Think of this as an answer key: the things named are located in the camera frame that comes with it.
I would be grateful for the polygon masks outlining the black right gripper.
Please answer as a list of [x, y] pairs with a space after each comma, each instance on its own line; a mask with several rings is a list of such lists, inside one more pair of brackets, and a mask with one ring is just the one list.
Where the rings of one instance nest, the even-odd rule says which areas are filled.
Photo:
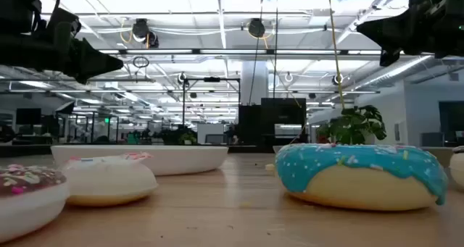
[[418, 37], [413, 47], [410, 11], [380, 20], [363, 22], [357, 32], [368, 37], [381, 48], [379, 65], [388, 67], [405, 54], [434, 54], [464, 56], [464, 3], [419, 4], [416, 7]]

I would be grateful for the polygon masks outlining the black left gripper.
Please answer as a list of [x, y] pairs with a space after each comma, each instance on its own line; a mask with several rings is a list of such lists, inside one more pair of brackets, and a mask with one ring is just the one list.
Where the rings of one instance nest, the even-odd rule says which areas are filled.
[[83, 85], [123, 67], [120, 59], [94, 49], [85, 38], [74, 39], [69, 25], [60, 25], [51, 35], [46, 28], [26, 35], [5, 22], [0, 23], [0, 64], [63, 72]]

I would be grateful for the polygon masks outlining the white frosted sprinkle donut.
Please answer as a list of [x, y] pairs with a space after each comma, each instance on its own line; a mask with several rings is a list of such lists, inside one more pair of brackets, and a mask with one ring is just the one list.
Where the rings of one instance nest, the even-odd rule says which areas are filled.
[[158, 186], [154, 173], [143, 164], [146, 152], [117, 156], [71, 158], [62, 168], [75, 206], [116, 206], [152, 195]]

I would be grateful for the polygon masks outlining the blue frosted donut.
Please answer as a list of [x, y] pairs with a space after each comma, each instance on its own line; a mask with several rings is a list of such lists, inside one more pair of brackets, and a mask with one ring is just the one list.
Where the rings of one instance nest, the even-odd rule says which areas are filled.
[[448, 178], [437, 158], [414, 146], [283, 146], [274, 172], [295, 198], [325, 206], [409, 211], [446, 201]]

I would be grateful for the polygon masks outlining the chocolate drizzle donut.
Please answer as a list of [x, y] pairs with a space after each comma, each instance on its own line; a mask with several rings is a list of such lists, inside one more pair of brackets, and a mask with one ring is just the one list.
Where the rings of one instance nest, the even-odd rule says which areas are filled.
[[458, 146], [452, 151], [449, 172], [457, 187], [464, 191], [464, 146]]

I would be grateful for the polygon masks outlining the chocolate sprinkle donut white base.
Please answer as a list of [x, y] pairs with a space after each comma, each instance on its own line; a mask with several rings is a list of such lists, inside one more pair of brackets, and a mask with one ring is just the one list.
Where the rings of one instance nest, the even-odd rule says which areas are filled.
[[34, 232], [62, 212], [70, 192], [58, 169], [0, 166], [0, 243]]

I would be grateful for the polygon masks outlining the small dark monitor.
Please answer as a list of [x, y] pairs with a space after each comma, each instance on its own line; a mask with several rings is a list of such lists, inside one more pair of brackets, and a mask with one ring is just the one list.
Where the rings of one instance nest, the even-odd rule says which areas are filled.
[[41, 123], [41, 108], [18, 108], [16, 110], [17, 125], [39, 125]]

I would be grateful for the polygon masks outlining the potted green plant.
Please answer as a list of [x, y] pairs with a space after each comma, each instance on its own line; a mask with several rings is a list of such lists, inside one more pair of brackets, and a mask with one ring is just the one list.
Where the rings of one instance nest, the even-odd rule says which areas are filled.
[[316, 135], [318, 143], [347, 145], [370, 144], [372, 136], [380, 141], [387, 137], [383, 117], [372, 105], [343, 109], [339, 117], [321, 124]]

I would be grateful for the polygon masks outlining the grey plate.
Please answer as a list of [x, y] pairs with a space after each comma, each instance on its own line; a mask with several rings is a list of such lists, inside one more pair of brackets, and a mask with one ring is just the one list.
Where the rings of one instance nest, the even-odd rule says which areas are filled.
[[301, 167], [304, 171], [321, 171], [329, 167], [371, 168], [388, 172], [409, 172], [447, 168], [453, 155], [451, 148], [443, 148], [448, 155], [435, 149], [423, 150], [414, 146], [337, 145], [334, 143], [293, 143], [281, 146], [275, 164], [279, 170]]

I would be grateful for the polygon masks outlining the small background plant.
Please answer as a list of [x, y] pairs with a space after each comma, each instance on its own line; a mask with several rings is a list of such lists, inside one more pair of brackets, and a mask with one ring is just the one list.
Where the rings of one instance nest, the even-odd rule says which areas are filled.
[[196, 144], [198, 144], [198, 142], [197, 142], [197, 134], [193, 130], [184, 129], [184, 130], [181, 131], [178, 142], [181, 145], [196, 145]]

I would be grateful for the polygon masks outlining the white plate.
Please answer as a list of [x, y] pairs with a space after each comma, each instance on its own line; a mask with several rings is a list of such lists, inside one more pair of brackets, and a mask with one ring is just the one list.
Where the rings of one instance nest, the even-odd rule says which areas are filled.
[[206, 172], [220, 167], [228, 154], [225, 146], [164, 146], [164, 145], [61, 145], [52, 146], [51, 153], [58, 165], [71, 158], [116, 156], [126, 153], [148, 153], [141, 163], [156, 176]]

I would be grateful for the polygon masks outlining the white square column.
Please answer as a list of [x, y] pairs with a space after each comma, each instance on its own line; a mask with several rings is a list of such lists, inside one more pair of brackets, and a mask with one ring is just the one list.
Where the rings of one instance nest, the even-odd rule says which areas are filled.
[[261, 99], [268, 96], [268, 64], [266, 61], [243, 61], [241, 63], [242, 105], [260, 105]]

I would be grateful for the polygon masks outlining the black cabinet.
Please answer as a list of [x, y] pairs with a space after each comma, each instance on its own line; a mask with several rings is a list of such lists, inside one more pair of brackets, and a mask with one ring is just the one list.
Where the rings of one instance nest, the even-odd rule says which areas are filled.
[[240, 106], [237, 136], [246, 145], [271, 148], [307, 142], [305, 99], [263, 98]]

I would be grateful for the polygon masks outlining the wall-mounted dark screen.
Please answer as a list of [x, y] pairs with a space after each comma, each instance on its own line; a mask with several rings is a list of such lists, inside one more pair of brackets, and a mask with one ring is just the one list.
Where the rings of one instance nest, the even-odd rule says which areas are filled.
[[439, 116], [442, 132], [464, 131], [464, 101], [440, 101]]

